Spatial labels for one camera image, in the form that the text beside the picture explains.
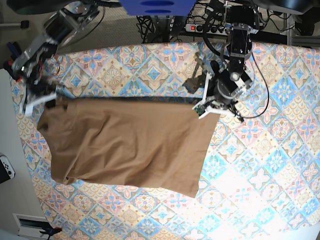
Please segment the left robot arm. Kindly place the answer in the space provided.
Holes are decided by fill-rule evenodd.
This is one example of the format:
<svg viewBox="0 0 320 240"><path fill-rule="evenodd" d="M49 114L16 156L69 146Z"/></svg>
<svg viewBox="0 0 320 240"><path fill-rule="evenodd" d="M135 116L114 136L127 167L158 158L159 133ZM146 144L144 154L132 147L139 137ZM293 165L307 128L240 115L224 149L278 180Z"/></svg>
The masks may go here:
<svg viewBox="0 0 320 240"><path fill-rule="evenodd" d="M208 33L222 30L227 35L226 43L220 48L209 41ZM213 78L206 81L206 99L220 107L237 103L253 81L246 73L245 62L252 55L251 35L260 30L260 16L252 1L241 1L229 5L226 2L209 2L207 18L203 25L202 37L205 45L218 56L221 64L211 61Z"/></svg>

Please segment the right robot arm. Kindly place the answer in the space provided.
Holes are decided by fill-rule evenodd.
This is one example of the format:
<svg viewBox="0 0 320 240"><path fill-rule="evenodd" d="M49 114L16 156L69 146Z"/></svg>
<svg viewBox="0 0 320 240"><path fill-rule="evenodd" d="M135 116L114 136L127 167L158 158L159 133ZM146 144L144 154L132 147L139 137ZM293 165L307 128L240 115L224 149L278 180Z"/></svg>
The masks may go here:
<svg viewBox="0 0 320 240"><path fill-rule="evenodd" d="M8 43L11 60L3 68L15 81L22 81L24 94L19 102L20 111L31 114L34 106L50 102L57 97L60 85L42 74L48 59L67 46L99 14L100 7L118 7L119 3L101 0L8 0L7 6L19 15L40 15L52 13L43 24L42 32L34 38L29 47L22 50L18 43Z"/></svg>

